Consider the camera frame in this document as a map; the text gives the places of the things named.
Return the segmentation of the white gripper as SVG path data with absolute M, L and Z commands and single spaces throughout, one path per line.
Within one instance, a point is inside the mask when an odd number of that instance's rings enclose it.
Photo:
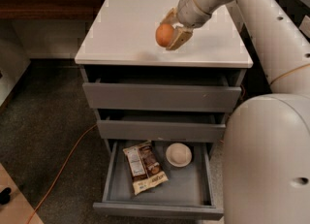
M 168 11 L 161 20 L 161 24 L 174 25 L 177 22 L 185 27 L 176 26 L 171 41 L 166 50 L 177 50 L 187 43 L 193 36 L 193 29 L 201 28 L 212 17 L 212 14 L 204 12 L 196 0 L 179 0 L 177 8 Z

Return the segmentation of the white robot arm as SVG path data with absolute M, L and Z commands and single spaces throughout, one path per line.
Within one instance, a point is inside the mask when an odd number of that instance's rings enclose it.
M 243 102 L 224 136 L 225 224 L 310 224 L 310 44 L 275 0 L 179 0 L 176 50 L 235 1 L 270 93 Z

